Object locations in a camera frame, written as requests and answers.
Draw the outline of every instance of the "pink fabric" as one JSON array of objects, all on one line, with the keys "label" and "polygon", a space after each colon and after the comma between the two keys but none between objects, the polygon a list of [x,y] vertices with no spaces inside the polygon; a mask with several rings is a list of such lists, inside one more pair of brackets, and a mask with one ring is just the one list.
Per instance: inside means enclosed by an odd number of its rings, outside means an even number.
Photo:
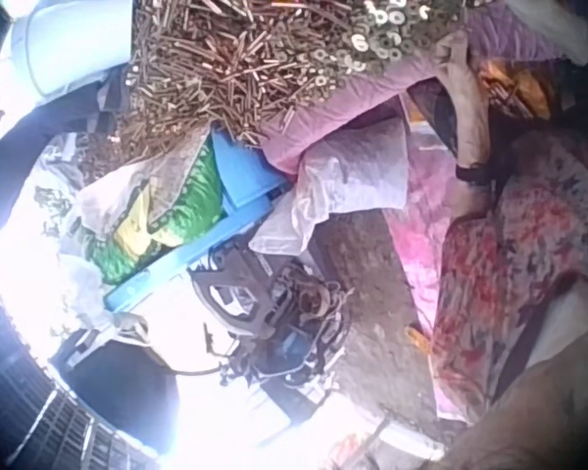
[{"label": "pink fabric", "polygon": [[[442,244],[451,220],[445,196],[455,174],[455,159],[448,150],[422,150],[421,143],[431,143],[431,136],[423,137],[412,134],[409,139],[408,202],[402,211],[388,210],[384,215],[412,289],[418,320],[431,337],[440,291]],[[433,395],[439,417],[463,419],[435,385]]]},{"label": "pink fabric", "polygon": [[[544,36],[529,30],[501,2],[473,11],[467,30],[471,50],[484,58],[530,62],[559,55]],[[310,145],[432,74],[426,59],[409,57],[388,68],[384,76],[352,76],[325,103],[297,110],[284,133],[279,131],[280,118],[265,126],[268,138],[262,147],[268,161],[285,173],[297,174],[302,153]]]}]

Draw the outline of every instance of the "dirt ground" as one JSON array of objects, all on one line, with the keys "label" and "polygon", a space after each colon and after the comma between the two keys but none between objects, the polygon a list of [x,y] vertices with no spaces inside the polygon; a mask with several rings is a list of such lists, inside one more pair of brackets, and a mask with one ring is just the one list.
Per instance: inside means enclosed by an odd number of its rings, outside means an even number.
[{"label": "dirt ground", "polygon": [[388,409],[402,424],[448,443],[462,426],[437,419],[426,357],[405,336],[416,308],[382,212],[333,216],[315,236],[342,283],[355,289],[348,302],[353,327],[336,364],[341,391],[372,413]]}]

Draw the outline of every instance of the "white sack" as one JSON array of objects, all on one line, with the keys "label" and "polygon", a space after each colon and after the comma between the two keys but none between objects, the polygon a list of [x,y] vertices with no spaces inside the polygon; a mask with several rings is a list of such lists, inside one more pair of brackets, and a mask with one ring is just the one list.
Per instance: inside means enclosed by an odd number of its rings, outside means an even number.
[{"label": "white sack", "polygon": [[407,141],[399,118],[339,130],[305,153],[294,189],[278,201],[249,246],[267,255],[298,256],[331,213],[402,209],[407,189]]}]

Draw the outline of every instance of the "black strap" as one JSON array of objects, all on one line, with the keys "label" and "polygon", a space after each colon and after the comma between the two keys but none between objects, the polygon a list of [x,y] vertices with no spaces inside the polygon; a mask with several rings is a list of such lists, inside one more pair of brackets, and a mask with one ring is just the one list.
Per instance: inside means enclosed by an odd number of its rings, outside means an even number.
[{"label": "black strap", "polygon": [[472,168],[464,168],[463,166],[456,165],[455,175],[460,181],[476,186],[489,186],[492,181],[490,169],[487,165],[474,166]]}]

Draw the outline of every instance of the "metal grate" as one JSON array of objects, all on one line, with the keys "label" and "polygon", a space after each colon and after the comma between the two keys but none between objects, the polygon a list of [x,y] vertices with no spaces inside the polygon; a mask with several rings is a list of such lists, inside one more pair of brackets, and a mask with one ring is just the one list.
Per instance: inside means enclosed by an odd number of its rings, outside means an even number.
[{"label": "metal grate", "polygon": [[23,470],[154,470],[31,357],[0,304],[0,459]]}]

